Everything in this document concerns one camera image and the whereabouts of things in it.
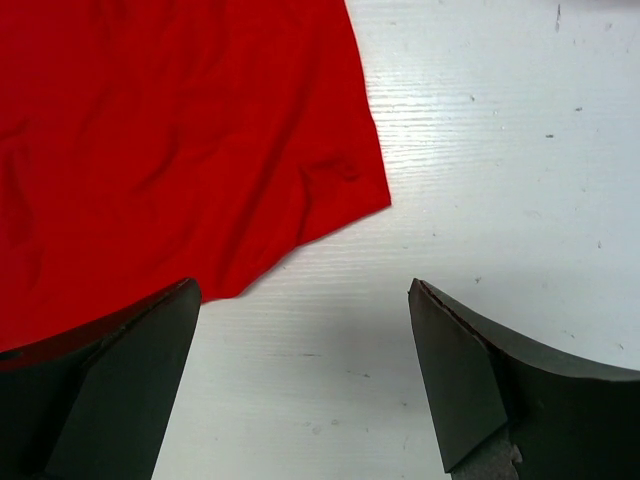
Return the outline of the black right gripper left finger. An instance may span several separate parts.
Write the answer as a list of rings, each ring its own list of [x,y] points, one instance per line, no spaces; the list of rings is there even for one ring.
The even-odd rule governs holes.
[[[201,305],[186,278],[82,326],[1,351],[4,479],[149,479]]]

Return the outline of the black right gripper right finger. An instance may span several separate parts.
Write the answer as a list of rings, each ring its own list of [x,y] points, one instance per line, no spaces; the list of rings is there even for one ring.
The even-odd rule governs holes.
[[[414,280],[409,310],[454,479],[635,479],[639,374],[533,340]]]

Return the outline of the red t shirt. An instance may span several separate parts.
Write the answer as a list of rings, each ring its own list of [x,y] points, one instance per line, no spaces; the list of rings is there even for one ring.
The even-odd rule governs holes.
[[[1,346],[241,294],[390,205],[342,1],[1,5]]]

